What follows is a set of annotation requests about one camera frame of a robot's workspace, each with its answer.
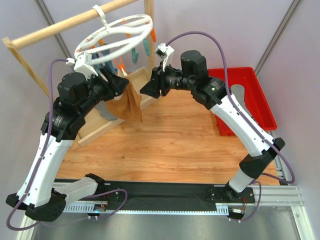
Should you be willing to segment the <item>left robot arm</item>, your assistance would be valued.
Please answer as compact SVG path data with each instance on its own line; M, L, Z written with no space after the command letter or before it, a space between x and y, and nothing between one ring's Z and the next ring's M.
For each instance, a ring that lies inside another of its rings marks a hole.
M37 222L53 222L66 206L86 197L97 197L106 189L104 180L93 174L64 187L53 186L63 158L73 144L85 117L97 104L120 96L129 80L105 68L87 79L82 73L66 74L57 89L59 96L50 103L41 126L39 148L25 183L6 203Z

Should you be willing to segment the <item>white round clip hanger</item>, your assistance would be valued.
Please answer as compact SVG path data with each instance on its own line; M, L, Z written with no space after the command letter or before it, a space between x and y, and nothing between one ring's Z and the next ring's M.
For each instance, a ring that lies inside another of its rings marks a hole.
M134 14L108 23L100 6L94 5L93 9L98 13L102 27L78 44L74 50L75 60L84 52L92 55L110 50L110 54L92 59L92 64L113 61L141 44L154 27L153 20L148 14Z

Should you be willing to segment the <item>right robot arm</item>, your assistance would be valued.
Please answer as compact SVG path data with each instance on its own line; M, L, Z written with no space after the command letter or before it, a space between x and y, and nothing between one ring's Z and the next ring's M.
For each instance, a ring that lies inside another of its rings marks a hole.
M190 91L193 99L218 116L235 133L248 154L239 163L239 170L227 182L221 196L234 200L256 180L285 146L285 141L265 132L242 108L222 79L209 75L206 58L197 50L181 54L181 69L169 62L173 50L156 49L162 59L153 68L150 81L140 93L155 99L164 97L171 89Z

